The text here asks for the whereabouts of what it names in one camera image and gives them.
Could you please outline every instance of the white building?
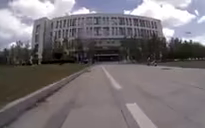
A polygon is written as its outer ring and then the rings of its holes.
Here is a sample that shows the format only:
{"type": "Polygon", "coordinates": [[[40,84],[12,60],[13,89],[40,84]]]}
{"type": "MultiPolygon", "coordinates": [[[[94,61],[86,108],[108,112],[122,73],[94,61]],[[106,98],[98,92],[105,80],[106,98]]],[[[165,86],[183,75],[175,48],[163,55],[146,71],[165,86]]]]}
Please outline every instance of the white building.
{"type": "Polygon", "coordinates": [[[163,37],[161,21],[124,14],[82,14],[41,18],[34,22],[32,47],[38,45],[39,58],[63,39],[94,40],[97,46],[120,46],[120,39],[163,37]]]}

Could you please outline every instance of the sky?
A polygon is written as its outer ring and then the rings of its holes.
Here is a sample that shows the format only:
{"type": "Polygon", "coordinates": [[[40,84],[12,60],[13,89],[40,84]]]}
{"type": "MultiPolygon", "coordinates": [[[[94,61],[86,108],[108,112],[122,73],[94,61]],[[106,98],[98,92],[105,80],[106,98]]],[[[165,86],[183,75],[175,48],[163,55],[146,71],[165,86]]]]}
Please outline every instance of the sky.
{"type": "Polygon", "coordinates": [[[205,44],[205,0],[0,0],[0,47],[31,41],[35,19],[87,13],[157,18],[166,38],[205,44]]]}

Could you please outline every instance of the cloud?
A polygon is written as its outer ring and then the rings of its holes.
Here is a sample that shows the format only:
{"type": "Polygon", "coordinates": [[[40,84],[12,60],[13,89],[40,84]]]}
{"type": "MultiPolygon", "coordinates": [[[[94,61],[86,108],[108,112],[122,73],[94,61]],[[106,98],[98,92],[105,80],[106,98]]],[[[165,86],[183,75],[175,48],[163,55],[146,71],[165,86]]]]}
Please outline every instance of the cloud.
{"type": "Polygon", "coordinates": [[[78,14],[88,14],[88,13],[96,13],[96,11],[90,11],[89,9],[83,7],[76,11],[69,13],[69,15],[78,15],[78,14]]]}
{"type": "Polygon", "coordinates": [[[186,37],[186,38],[183,38],[183,40],[193,40],[193,41],[197,41],[197,42],[205,45],[205,34],[202,34],[199,36],[194,36],[194,37],[186,37]]]}
{"type": "Polygon", "coordinates": [[[163,28],[163,34],[166,38],[171,38],[173,37],[175,31],[173,29],[170,28],[163,28]]]}
{"type": "Polygon", "coordinates": [[[33,21],[40,17],[54,18],[67,14],[95,13],[82,7],[73,10],[75,0],[13,0],[0,9],[0,42],[30,40],[33,21]]]}
{"type": "Polygon", "coordinates": [[[10,39],[16,37],[30,38],[32,31],[31,25],[21,22],[21,19],[16,17],[8,9],[0,9],[0,38],[10,39]]]}
{"type": "Polygon", "coordinates": [[[14,0],[8,3],[16,16],[37,19],[48,16],[54,10],[54,5],[50,1],[39,0],[14,0]]]}
{"type": "Polygon", "coordinates": [[[151,0],[158,4],[171,4],[178,8],[186,8],[192,3],[192,0],[151,0]]]}
{"type": "Polygon", "coordinates": [[[198,10],[195,10],[195,14],[196,14],[197,16],[199,16],[199,12],[198,12],[198,10]]]}
{"type": "Polygon", "coordinates": [[[165,27],[182,26],[196,18],[194,14],[189,13],[187,10],[179,9],[168,2],[162,5],[159,4],[159,2],[165,0],[157,1],[143,0],[143,3],[138,5],[138,7],[133,10],[125,10],[124,13],[160,19],[165,27]]]}
{"type": "Polygon", "coordinates": [[[202,16],[201,18],[199,18],[198,20],[197,20],[197,23],[198,24],[201,24],[201,23],[204,23],[205,22],[205,16],[202,16]]]}

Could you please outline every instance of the grass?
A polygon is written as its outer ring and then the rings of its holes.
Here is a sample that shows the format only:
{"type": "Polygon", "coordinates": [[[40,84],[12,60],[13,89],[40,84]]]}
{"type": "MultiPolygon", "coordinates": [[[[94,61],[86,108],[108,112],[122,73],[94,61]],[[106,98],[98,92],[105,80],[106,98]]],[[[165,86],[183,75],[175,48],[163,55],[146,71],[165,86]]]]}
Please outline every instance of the grass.
{"type": "Polygon", "coordinates": [[[58,81],[86,65],[0,66],[0,107],[58,81]]]}
{"type": "Polygon", "coordinates": [[[171,67],[182,67],[182,68],[204,68],[205,61],[179,61],[179,62],[167,62],[160,63],[162,66],[171,66],[171,67]]]}

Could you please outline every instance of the road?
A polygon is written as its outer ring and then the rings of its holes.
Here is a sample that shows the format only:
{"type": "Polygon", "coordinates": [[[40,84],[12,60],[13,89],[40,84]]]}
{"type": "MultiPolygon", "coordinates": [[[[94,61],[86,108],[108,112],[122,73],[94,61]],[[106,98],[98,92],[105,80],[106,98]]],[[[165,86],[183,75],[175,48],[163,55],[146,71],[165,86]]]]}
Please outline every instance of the road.
{"type": "Polygon", "coordinates": [[[205,69],[97,65],[9,128],[205,128],[205,69]]]}

